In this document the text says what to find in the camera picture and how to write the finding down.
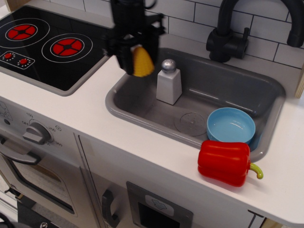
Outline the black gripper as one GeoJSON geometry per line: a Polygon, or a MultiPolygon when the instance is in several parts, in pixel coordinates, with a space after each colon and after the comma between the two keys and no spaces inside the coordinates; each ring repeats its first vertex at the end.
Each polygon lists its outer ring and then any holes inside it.
{"type": "Polygon", "coordinates": [[[131,48],[136,45],[143,46],[154,64],[157,61],[159,36],[164,34],[164,15],[145,14],[156,3],[155,0],[146,6],[143,0],[110,1],[114,27],[103,37],[103,52],[107,56],[116,55],[120,68],[128,75],[134,71],[131,48]]]}

